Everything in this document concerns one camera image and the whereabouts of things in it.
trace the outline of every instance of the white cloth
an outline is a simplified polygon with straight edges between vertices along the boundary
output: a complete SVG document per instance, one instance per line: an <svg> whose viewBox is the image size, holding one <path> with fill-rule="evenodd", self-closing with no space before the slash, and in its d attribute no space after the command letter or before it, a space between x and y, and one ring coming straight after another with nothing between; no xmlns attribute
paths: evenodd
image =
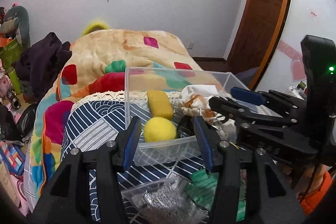
<svg viewBox="0 0 336 224"><path fill-rule="evenodd" d="M181 92L178 107L184 115L202 115L204 120L211 121L216 118L216 113L211 111L209 106L212 97L219 97L214 85L187 85Z"/></svg>

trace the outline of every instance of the sticker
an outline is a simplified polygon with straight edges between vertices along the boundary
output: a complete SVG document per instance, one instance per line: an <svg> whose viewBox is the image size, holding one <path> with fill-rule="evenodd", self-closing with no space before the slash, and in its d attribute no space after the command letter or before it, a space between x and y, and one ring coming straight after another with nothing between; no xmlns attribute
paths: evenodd
<svg viewBox="0 0 336 224"><path fill-rule="evenodd" d="M308 11L309 11L309 18L312 20L316 20L318 16L317 12L312 9L308 9Z"/></svg>
<svg viewBox="0 0 336 224"><path fill-rule="evenodd" d="M302 54L299 53L296 49L288 45L283 40L279 41L277 50L288 56L292 59L291 62L291 71L292 71L292 79L294 82L303 81L307 79L305 74L305 68L302 62Z"/></svg>

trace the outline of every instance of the metal bolt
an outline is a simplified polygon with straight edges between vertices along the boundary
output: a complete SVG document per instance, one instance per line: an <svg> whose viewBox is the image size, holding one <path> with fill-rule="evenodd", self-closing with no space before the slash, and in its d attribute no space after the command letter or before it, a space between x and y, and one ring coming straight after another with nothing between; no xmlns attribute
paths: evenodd
<svg viewBox="0 0 336 224"><path fill-rule="evenodd" d="M71 154L71 155L77 155L78 152L79 152L79 149L78 149L78 148L73 148L73 149L71 149L70 154Z"/></svg>
<svg viewBox="0 0 336 224"><path fill-rule="evenodd" d="M229 143L228 141L221 141L221 142L219 143L219 145L220 145L221 147L227 148L227 147L230 145L230 143Z"/></svg>
<svg viewBox="0 0 336 224"><path fill-rule="evenodd" d="M108 141L108 142L106 143L106 145L107 145L108 147L113 147L113 146L116 145L116 142L115 142L115 141Z"/></svg>
<svg viewBox="0 0 336 224"><path fill-rule="evenodd" d="M263 148L257 148L257 153L261 156L265 155L266 151Z"/></svg>

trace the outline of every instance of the dark purple clothing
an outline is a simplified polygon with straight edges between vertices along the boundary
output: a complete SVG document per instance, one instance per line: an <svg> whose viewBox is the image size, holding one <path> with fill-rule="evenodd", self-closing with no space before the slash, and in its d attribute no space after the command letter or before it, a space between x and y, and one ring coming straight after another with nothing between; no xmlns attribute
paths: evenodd
<svg viewBox="0 0 336 224"><path fill-rule="evenodd" d="M30 82L37 103L53 86L70 59L72 52L69 49L69 42L62 44L56 34L50 32L21 54L15 67L16 75L20 80Z"/></svg>

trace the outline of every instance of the blue gripper pad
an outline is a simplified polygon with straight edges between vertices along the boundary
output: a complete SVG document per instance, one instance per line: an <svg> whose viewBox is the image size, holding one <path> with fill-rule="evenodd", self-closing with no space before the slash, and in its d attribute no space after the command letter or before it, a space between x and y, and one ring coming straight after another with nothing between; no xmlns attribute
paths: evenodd
<svg viewBox="0 0 336 224"><path fill-rule="evenodd" d="M128 128L119 132L115 138L115 142L118 144L119 149L119 156L115 162L115 167L117 168L118 172L123 172L131 166L135 150L137 149L139 142L140 134L141 120L139 117L134 116Z"/></svg>
<svg viewBox="0 0 336 224"><path fill-rule="evenodd" d="M233 98L252 105L260 106L266 103L266 98L258 92L244 90L236 86L230 92Z"/></svg>
<svg viewBox="0 0 336 224"><path fill-rule="evenodd" d="M217 144L221 141L218 133L208 128L202 116L194 118L194 132L204 165L212 173L221 171L223 156L218 152Z"/></svg>

